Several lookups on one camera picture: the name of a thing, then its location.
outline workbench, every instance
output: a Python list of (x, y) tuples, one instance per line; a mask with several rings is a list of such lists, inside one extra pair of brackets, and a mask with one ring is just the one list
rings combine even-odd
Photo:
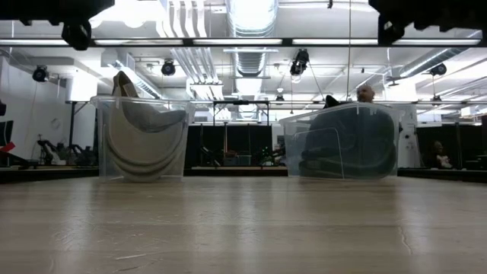
[(485, 273), (487, 186), (403, 177), (3, 184), (0, 269)]

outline ventilation duct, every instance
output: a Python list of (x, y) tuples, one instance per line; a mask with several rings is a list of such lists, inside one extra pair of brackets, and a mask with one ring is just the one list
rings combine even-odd
[[(232, 37), (273, 36), (278, 0), (226, 0), (226, 4)], [(266, 60), (267, 53), (234, 53), (236, 72), (244, 77), (259, 76), (266, 66)]]
[[(482, 38), (482, 31), (478, 30), (472, 34), (470, 34), (467, 38)], [(400, 80), (403, 78), (411, 78), (416, 76), (420, 73), (426, 72), (429, 69), (434, 68), (437, 65), (451, 59), (455, 56), (458, 56), (461, 53), (464, 53), (469, 48), (450, 48), (450, 49), (434, 49), (429, 53), (424, 54), (423, 56), (417, 58), (416, 60), (410, 62), (407, 65), (404, 65), (400, 69), (393, 69), (392, 77), (388, 77), (387, 81), (392, 80)], [(370, 86), (374, 86), (378, 84), (380, 81), (383, 80), (383, 77), (378, 75), (369, 78), (366, 82)]]

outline red object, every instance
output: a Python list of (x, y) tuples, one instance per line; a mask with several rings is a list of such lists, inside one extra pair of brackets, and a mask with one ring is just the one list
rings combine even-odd
[(0, 151), (2, 152), (9, 152), (10, 150), (14, 149), (15, 145), (13, 142), (9, 142), (5, 147), (0, 148)]

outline clear plastic bin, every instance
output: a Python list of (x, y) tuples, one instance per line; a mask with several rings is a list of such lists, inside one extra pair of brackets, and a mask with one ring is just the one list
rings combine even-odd
[(98, 111), (100, 177), (151, 182), (183, 176), (190, 102), (92, 97)]
[(401, 112), (350, 103), (279, 121), (289, 176), (380, 179), (397, 175)]

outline ceiling light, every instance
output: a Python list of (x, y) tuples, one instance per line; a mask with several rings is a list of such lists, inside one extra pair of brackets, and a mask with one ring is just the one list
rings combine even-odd
[[(480, 42), (478, 39), (400, 39), (393, 46), (473, 46)], [(376, 46), (377, 39), (293, 39), (295, 46)]]
[(68, 46), (63, 39), (0, 39), (0, 46)]
[(400, 39), (394, 45), (401, 46), (442, 46), (442, 45), (456, 45), (456, 46), (473, 46), (480, 43), (479, 39)]
[(142, 27), (142, 25), (145, 23), (144, 21), (137, 21), (137, 20), (127, 20), (123, 21), (127, 27), (130, 28), (139, 28)]
[(235, 45), (235, 46), (249, 46), (249, 45), (280, 45), (282, 39), (259, 39), (259, 38), (223, 38), (223, 39), (194, 39), (195, 45)]
[(279, 49), (223, 49), (224, 53), (278, 53)]
[(182, 46), (181, 39), (95, 39), (98, 46)]

